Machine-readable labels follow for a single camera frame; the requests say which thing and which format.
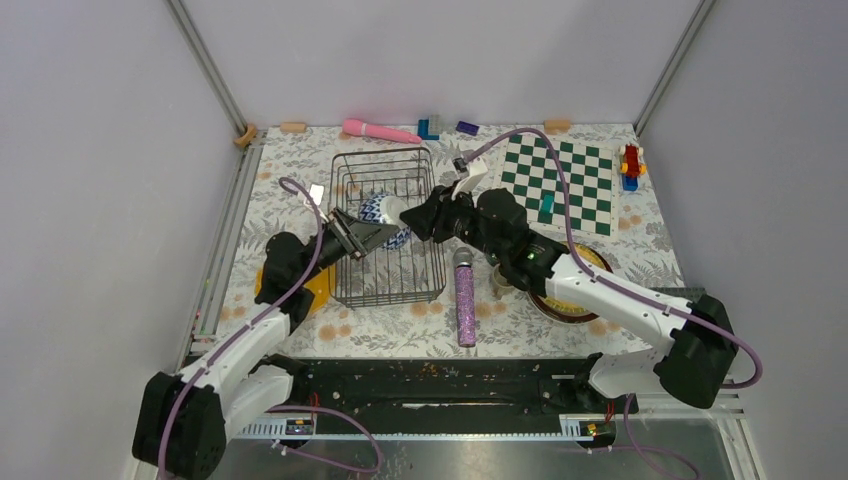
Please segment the blue white patterned bowl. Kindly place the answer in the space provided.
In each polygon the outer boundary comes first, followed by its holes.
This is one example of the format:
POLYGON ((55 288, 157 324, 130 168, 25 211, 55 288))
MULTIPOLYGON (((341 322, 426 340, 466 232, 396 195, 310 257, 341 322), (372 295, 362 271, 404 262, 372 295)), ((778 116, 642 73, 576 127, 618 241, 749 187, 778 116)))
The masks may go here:
POLYGON ((386 192, 372 194, 358 209, 358 218, 371 224, 395 225, 399 231, 383 243, 385 250, 398 250, 410 239, 411 230, 401 220, 400 214, 408 209, 407 203, 386 192))

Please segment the purple glitter microphone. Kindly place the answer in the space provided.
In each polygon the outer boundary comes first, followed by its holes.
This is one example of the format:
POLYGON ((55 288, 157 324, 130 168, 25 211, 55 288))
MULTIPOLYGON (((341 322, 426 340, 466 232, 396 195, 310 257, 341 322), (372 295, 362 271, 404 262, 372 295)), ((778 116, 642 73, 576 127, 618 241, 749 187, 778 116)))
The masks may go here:
POLYGON ((458 345, 476 345, 475 285, 473 254, 468 247, 459 247, 453 254, 455 313, 458 345))

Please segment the yellow polka dot plate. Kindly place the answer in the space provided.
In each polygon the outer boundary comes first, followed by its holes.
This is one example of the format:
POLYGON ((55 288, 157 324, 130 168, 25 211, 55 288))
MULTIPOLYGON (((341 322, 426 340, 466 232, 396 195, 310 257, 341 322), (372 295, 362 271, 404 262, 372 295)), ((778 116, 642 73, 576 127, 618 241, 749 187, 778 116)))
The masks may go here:
MULTIPOLYGON (((254 300, 256 303, 259 303, 259 294, 263 287, 263 273, 264 268, 260 267, 255 276, 254 300)), ((328 303, 335 289, 335 281, 336 267, 331 266, 322 270, 318 275, 304 284, 304 288, 313 294, 308 316, 314 315, 328 303)))

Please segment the small beige cup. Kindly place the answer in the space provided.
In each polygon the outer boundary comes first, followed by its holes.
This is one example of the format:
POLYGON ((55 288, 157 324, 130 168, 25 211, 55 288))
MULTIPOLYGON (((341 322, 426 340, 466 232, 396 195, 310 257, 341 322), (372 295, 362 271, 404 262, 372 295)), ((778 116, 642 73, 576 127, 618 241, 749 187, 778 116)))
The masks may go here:
POLYGON ((511 294, 515 290, 515 287, 511 285, 502 274, 500 265, 495 265, 492 269, 492 273, 490 275, 490 287, 492 289, 493 297, 497 300, 511 294))

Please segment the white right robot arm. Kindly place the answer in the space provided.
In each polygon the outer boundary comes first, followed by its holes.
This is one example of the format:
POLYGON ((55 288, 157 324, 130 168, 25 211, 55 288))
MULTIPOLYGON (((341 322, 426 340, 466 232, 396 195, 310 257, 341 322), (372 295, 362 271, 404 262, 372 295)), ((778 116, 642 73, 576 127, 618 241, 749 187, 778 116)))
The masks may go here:
POLYGON ((696 300, 672 296, 594 269, 570 247, 532 230, 525 208, 505 189, 472 198, 437 187, 400 219, 421 240, 456 238, 496 258, 515 288, 583 307, 647 343, 638 352, 588 357, 573 386, 583 410, 597 412, 613 398, 658 390, 709 409, 724 388, 739 348, 720 300, 706 293, 696 300))

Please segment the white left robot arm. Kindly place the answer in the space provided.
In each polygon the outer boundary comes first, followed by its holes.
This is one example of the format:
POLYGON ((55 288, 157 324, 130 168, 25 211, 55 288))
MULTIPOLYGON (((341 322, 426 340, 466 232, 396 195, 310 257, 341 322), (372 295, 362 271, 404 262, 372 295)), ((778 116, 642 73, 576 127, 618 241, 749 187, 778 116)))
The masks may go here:
POLYGON ((179 372, 158 372, 147 382, 135 459, 162 474, 206 479, 227 444, 261 414, 279 404, 288 411, 307 404, 308 381, 262 358, 308 316, 314 295, 306 282, 345 257, 364 258, 401 230, 339 209, 316 219, 318 231, 307 243, 290 232, 267 242, 257 305, 244 324, 179 372))

